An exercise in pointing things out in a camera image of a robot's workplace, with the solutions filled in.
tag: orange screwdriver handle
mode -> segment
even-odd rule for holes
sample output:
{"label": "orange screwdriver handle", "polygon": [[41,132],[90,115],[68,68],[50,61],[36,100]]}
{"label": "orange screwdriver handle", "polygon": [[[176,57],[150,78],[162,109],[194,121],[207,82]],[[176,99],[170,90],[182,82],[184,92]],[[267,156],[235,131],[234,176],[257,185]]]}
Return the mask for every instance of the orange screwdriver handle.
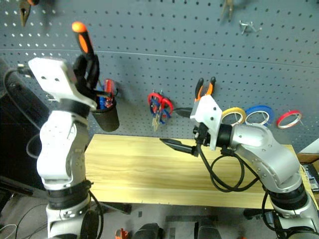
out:
{"label": "orange screwdriver handle", "polygon": [[72,23],[72,30],[75,33],[76,40],[85,58],[87,59],[93,58],[94,56],[93,46],[85,25],[79,21],[75,21],[74,23]]}

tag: scissors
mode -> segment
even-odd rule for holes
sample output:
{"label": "scissors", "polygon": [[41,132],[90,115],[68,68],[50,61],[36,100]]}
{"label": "scissors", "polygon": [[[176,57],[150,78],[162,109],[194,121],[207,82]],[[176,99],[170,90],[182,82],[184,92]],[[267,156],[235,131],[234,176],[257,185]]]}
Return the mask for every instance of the scissors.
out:
{"label": "scissors", "polygon": [[163,118],[169,119],[171,118],[171,114],[174,110],[172,102],[162,96],[159,93],[150,93],[148,96],[148,103],[150,105],[150,111],[153,117],[159,115],[159,122],[161,124],[165,124],[167,120],[163,120]]}

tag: orange-handled pliers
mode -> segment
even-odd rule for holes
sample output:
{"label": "orange-handled pliers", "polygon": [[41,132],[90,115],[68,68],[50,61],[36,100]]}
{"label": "orange-handled pliers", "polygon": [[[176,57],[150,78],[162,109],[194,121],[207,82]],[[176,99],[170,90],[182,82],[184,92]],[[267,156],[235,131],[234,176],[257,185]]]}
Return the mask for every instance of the orange-handled pliers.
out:
{"label": "orange-handled pliers", "polygon": [[[206,96],[208,95],[213,95],[213,92],[214,92],[214,88],[215,88],[215,82],[216,82],[216,78],[213,76],[211,79],[210,79],[210,82],[209,82],[209,87],[208,87],[208,90],[206,92]],[[201,91],[203,89],[203,85],[204,85],[204,79],[203,78],[200,78],[197,82],[197,85],[196,85],[196,89],[195,89],[195,102],[196,101],[199,101],[200,98],[201,98]]]}

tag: floor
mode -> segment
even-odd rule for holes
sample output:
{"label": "floor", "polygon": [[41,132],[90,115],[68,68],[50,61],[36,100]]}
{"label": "floor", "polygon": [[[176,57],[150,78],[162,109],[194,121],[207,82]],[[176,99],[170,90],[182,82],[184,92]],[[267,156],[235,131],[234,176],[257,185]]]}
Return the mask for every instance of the floor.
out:
{"label": "floor", "polygon": [[[32,197],[12,197],[0,216],[0,228],[6,224],[17,224],[21,217],[33,206],[46,204],[43,199]],[[114,239],[116,229],[124,228],[132,235],[146,223],[158,223],[165,231],[165,239],[193,239],[194,220],[210,216],[217,219],[216,228],[222,239],[275,239],[276,235],[263,224],[261,219],[246,220],[243,209],[215,208],[197,206],[174,206],[153,204],[132,204],[132,213],[125,215],[109,210],[104,214],[102,238]],[[45,205],[31,210],[22,220],[17,233],[18,239],[27,239],[37,228],[42,230],[31,236],[31,239],[47,238]],[[0,232],[4,239],[12,232],[13,227]]]}

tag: blue tape roll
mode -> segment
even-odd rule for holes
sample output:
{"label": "blue tape roll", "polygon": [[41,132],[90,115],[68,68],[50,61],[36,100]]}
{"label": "blue tape roll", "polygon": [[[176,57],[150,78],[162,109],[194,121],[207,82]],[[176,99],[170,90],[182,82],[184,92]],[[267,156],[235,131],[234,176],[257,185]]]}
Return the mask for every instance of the blue tape roll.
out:
{"label": "blue tape roll", "polygon": [[254,114],[254,113],[257,113],[257,112],[263,112],[263,113],[266,113],[267,115],[267,120],[263,121],[263,122],[260,122],[259,124],[262,124],[264,126],[269,126],[272,124],[272,122],[274,121],[275,119],[275,113],[273,111],[272,108],[270,108],[269,106],[253,106],[251,108],[249,108],[248,110],[246,110],[246,119],[245,119],[245,123],[246,124],[249,124],[249,122],[247,122],[247,118]]}

